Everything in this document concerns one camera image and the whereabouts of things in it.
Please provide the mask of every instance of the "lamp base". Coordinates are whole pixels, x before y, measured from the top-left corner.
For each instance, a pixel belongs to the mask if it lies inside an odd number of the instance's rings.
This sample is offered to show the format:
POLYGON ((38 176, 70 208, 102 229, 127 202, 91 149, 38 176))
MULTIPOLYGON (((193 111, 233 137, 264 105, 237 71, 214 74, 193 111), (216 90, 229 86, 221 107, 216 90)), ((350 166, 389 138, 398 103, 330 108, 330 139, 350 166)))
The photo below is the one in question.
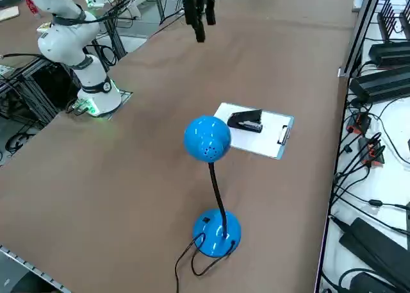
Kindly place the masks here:
POLYGON ((219 210, 209 210, 198 218, 193 226, 193 237, 205 233, 205 237, 201 236, 195 241, 195 245, 201 253, 212 258, 220 258, 230 250, 232 241, 235 244, 231 253, 238 247, 241 241, 241 225, 231 212, 226 212, 226 220, 227 237, 224 238, 222 234, 222 216, 219 210))

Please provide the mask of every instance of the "clipboard clip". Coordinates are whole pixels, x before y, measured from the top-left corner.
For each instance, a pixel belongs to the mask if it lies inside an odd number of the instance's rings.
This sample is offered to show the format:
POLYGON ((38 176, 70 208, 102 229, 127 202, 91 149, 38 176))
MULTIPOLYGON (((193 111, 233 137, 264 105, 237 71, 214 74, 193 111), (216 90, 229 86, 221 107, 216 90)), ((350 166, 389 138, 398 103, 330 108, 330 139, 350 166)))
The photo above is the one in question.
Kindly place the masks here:
POLYGON ((281 134, 279 135, 279 139, 277 140, 277 144, 284 146, 286 144, 286 141, 288 141, 289 139, 289 132, 290 132, 290 127, 288 127, 287 125, 282 126, 282 131, 281 131, 281 134))
POLYGON ((263 128, 263 125, 261 124, 261 116, 262 109, 247 112, 235 112, 229 117, 227 124, 230 128, 261 133, 263 128))

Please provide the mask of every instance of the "blue desk lamp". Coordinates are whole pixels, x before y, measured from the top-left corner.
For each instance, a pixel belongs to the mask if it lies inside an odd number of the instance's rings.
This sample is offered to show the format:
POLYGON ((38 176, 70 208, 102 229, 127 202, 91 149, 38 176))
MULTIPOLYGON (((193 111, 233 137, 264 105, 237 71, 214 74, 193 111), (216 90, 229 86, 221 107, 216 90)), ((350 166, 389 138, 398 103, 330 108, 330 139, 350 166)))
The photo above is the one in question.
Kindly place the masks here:
POLYGON ((218 209, 204 212, 193 226, 198 250, 206 256, 221 258, 231 254, 241 241, 241 226, 231 212, 226 212, 215 176, 214 163, 231 145, 228 125, 216 117, 202 116, 187 127, 184 135, 186 150, 198 160, 207 162, 218 209))

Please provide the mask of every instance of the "lamp head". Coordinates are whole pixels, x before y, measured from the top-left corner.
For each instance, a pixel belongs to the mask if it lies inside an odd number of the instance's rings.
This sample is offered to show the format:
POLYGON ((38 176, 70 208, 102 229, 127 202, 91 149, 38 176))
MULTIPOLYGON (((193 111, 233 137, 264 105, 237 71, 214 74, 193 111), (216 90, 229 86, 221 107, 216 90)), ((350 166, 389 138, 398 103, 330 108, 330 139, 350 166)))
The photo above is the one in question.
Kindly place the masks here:
POLYGON ((184 145, 191 156, 213 163, 228 152, 231 146, 231 131, 224 121, 203 115, 186 128, 184 145))

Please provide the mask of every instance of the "electrical cable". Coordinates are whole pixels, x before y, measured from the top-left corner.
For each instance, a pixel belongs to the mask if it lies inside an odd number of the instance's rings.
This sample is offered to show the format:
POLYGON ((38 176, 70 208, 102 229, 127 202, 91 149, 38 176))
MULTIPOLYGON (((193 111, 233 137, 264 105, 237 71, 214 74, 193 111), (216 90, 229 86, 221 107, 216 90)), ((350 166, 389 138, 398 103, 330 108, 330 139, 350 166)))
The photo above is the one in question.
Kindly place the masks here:
POLYGON ((340 287, 339 287, 337 284, 333 283, 333 282, 325 275, 325 273, 323 272, 323 270, 321 271, 320 274, 322 275, 322 277, 324 278, 324 280, 326 280, 326 282, 331 285, 332 288, 334 288, 337 292, 340 291, 340 287))
POLYGON ((387 109, 388 106, 390 106, 391 104, 393 104, 394 102, 400 100, 400 99, 405 99, 408 96, 400 96, 400 97, 396 97, 394 100, 390 101, 381 111, 380 115, 378 116, 378 119, 381 118, 382 114, 384 113, 384 111, 387 109))
POLYGON ((156 32, 154 32, 154 34, 152 34, 149 38, 152 38, 153 36, 157 35, 158 33, 160 33, 161 31, 163 31, 164 29, 167 29, 169 26, 171 26, 173 23, 175 23, 177 20, 179 20, 182 16, 184 16, 184 14, 181 14, 180 16, 176 17, 173 21, 171 21, 170 23, 168 23, 167 25, 165 25, 164 27, 161 27, 161 29, 157 30, 156 32))
POLYGON ((357 139, 359 139, 359 137, 360 136, 363 136, 363 134, 362 133, 360 133, 360 134, 358 134, 356 137, 354 137, 348 144, 346 144, 344 147, 343 147, 343 149, 339 152, 339 154, 338 154, 338 156, 340 156, 340 155, 342 155, 343 154, 343 152, 351 152, 352 151, 352 149, 350 148, 350 145, 353 143, 353 142, 355 142, 357 139))
MULTIPOLYGON (((368 172, 367 172, 366 176, 365 176, 363 179, 361 179, 361 180, 357 180, 357 181, 353 182, 353 183, 350 184, 347 188, 349 188, 349 187, 355 185, 356 183, 359 183, 360 181, 365 180, 365 179, 368 177, 368 175, 369 175, 369 173, 370 173, 370 166, 371 166, 372 161, 374 161, 375 159, 377 159, 377 158, 383 153, 384 148, 385 148, 385 146, 381 146, 380 148, 378 148, 378 150, 374 153, 374 156, 371 157, 371 159, 369 159, 369 161, 365 163, 365 165, 368 167, 368 172)), ((362 156, 359 158, 359 160, 353 165, 352 169, 350 170, 350 172, 349 172, 348 174, 345 174, 345 173, 346 173, 346 169, 345 169, 340 175, 336 175, 336 177, 335 177, 335 182, 334 182, 334 186, 333 186, 333 188, 332 188, 332 198, 331 198, 331 204, 330 204, 330 206, 333 206, 333 205, 337 202, 337 200, 338 200, 338 198, 339 198, 339 197, 336 197, 336 199, 333 200, 333 196, 337 195, 337 192, 338 192, 337 190, 334 191, 334 188, 337 186, 337 183, 338 183, 338 180, 339 180, 340 176, 344 176, 344 177, 345 177, 345 178, 343 179, 343 181, 340 183, 340 185, 343 185, 343 183, 346 181, 346 179, 348 178, 348 176, 349 176, 350 174, 352 174, 353 172, 356 172, 355 167, 356 167, 357 165, 359 165, 366 157, 367 157, 367 154, 362 155, 362 156)), ((352 162, 350 162, 350 163, 346 166, 346 168, 349 168, 349 167, 351 166, 351 164, 352 164, 352 162)))
MULTIPOLYGON (((378 132, 376 134, 374 134, 368 141, 368 144, 375 144, 376 142, 379 141, 379 138, 381 137, 381 133, 378 132)), ((366 149, 367 146, 363 146, 358 152, 357 154, 353 157, 353 159, 349 162, 349 164, 345 167, 345 169, 341 172, 341 175, 343 176, 347 170, 349 169, 349 167, 353 164, 354 160, 362 153, 362 151, 364 149, 366 149)))
POLYGON ((179 261, 181 261, 181 259, 184 257, 184 255, 188 252, 188 250, 195 244, 197 239, 199 239, 201 236, 203 236, 203 240, 199 244, 199 246, 197 247, 197 249, 195 250, 194 254, 191 257, 191 270, 192 270, 193 274, 196 275, 197 277, 201 277, 204 274, 206 274, 215 264, 217 264, 223 258, 227 258, 232 253, 232 249, 235 245, 235 241, 231 241, 231 247, 228 249, 228 251, 226 252, 226 254, 224 256, 221 256, 221 257, 215 259, 214 261, 212 261, 202 272, 197 272, 195 270, 194 266, 193 266, 193 261, 195 259, 195 256, 197 255, 197 253, 200 251, 200 249, 201 249, 201 247, 204 244, 205 239, 206 239, 206 235, 205 235, 204 232, 201 232, 200 234, 198 234, 196 237, 193 238, 193 240, 189 243, 189 245, 181 253, 181 255, 179 256, 179 258, 177 259, 177 261, 175 263, 174 274, 175 274, 175 279, 176 279, 176 293, 179 293, 179 277, 178 277, 178 272, 177 272, 178 263, 179 263, 179 261))
POLYGON ((177 15, 180 11, 182 11, 182 9, 179 9, 178 11, 176 11, 176 12, 174 12, 174 13, 168 15, 168 16, 165 16, 165 17, 160 21, 160 26, 161 26, 167 19, 169 19, 169 18, 171 18, 171 17, 177 15))
POLYGON ((395 204, 395 203, 384 203, 383 201, 378 200, 378 199, 365 200, 365 199, 363 199, 363 198, 361 198, 361 197, 359 197, 359 196, 353 194, 352 192, 349 192, 346 188, 343 188, 343 187, 341 187, 341 186, 339 186, 339 185, 338 185, 337 187, 340 188, 340 189, 342 189, 342 190, 344 190, 346 193, 348 193, 348 194, 351 195, 352 197, 356 198, 357 200, 359 200, 359 201, 361 201, 361 202, 363 202, 363 203, 367 203, 367 204, 369 204, 369 205, 371 205, 371 206, 374 206, 374 207, 376 207, 376 208, 380 208, 380 207, 382 207, 382 206, 393 206, 393 207, 395 207, 395 208, 399 208, 399 209, 406 210, 406 211, 409 211, 409 212, 410 212, 410 207, 408 207, 408 206, 406 206, 406 205, 399 205, 399 204, 395 204))
POLYGON ((387 227, 387 228, 389 228, 389 229, 391 229, 391 230, 393 230, 393 231, 396 231, 397 233, 401 233, 401 234, 403 234, 403 235, 407 235, 408 237, 410 237, 410 232, 408 232, 407 230, 401 229, 401 228, 396 228, 396 227, 393 227, 393 226, 391 226, 391 225, 389 225, 389 224, 386 224, 384 221, 381 221, 380 219, 378 219, 378 218, 376 218, 376 217, 370 215, 369 213, 363 211, 362 209, 358 208, 356 205, 353 205, 352 203, 350 203, 350 202, 348 202, 347 200, 343 199, 343 198, 340 197, 339 195, 336 194, 335 196, 338 197, 338 199, 342 200, 342 201, 343 201, 344 203, 346 203, 347 205, 350 205, 352 208, 354 208, 354 209, 357 210, 358 212, 361 212, 362 214, 364 214, 364 215, 366 215, 367 217, 373 219, 374 221, 378 222, 379 224, 382 224, 383 226, 385 226, 385 227, 387 227))
POLYGON ((379 116, 377 116, 377 115, 375 115, 375 114, 373 114, 373 113, 369 113, 369 115, 371 115, 372 117, 375 117, 378 121, 381 122, 383 131, 384 131, 384 133, 386 134, 386 136, 387 136, 387 138, 388 138, 388 140, 389 140, 389 142, 390 142, 390 144, 391 144, 391 147, 392 147, 393 150, 396 152, 396 155, 397 155, 404 163, 410 165, 410 162, 409 162, 408 160, 405 160, 405 159, 403 158, 403 156, 398 152, 398 150, 397 150, 395 144, 393 143, 393 141, 392 141, 392 139, 390 138, 388 132, 386 131, 386 128, 384 127, 383 120, 380 119, 379 116))
POLYGON ((109 67, 113 67, 114 65, 117 64, 118 56, 115 54, 114 50, 110 46, 100 45, 100 44, 99 45, 91 44, 91 45, 87 45, 86 47, 94 47, 95 50, 98 50, 101 60, 109 67), (105 55, 104 49, 109 49, 113 53, 113 56, 114 56, 113 60, 110 60, 107 58, 107 56, 105 55))
POLYGON ((29 53, 11 53, 11 54, 0 54, 0 59, 3 58, 11 58, 11 57, 20 57, 20 56, 31 56, 31 57, 37 57, 40 59, 47 60, 50 63, 56 64, 56 62, 51 61, 50 59, 46 58, 42 54, 29 54, 29 53))
POLYGON ((382 278, 384 279, 384 277, 383 277, 379 272, 373 271, 372 269, 363 269, 363 268, 359 268, 359 267, 358 267, 358 268, 355 268, 355 269, 349 269, 349 270, 345 271, 345 272, 340 276, 340 279, 339 279, 339 287, 341 287, 341 283, 343 282, 343 279, 345 279, 345 277, 346 277, 347 275, 349 275, 349 274, 351 274, 351 273, 353 273, 353 272, 368 272, 369 274, 374 274, 374 275, 379 276, 379 277, 382 277, 382 278))
POLYGON ((369 40, 369 41, 378 41, 378 42, 389 42, 389 43, 393 43, 393 41, 407 41, 405 38, 390 38, 389 40, 383 40, 381 38, 377 39, 377 38, 365 38, 365 40, 369 40))
POLYGON ((350 132, 350 133, 347 133, 343 138, 342 138, 342 140, 340 141, 340 144, 342 144, 343 143, 343 141, 345 141, 346 140, 346 138, 351 134, 352 132, 350 132))
POLYGON ((370 65, 370 64, 375 64, 373 61, 368 60, 366 61, 364 64, 362 64, 358 69, 357 69, 357 76, 360 76, 361 70, 363 70, 363 67, 365 67, 366 65, 370 65))

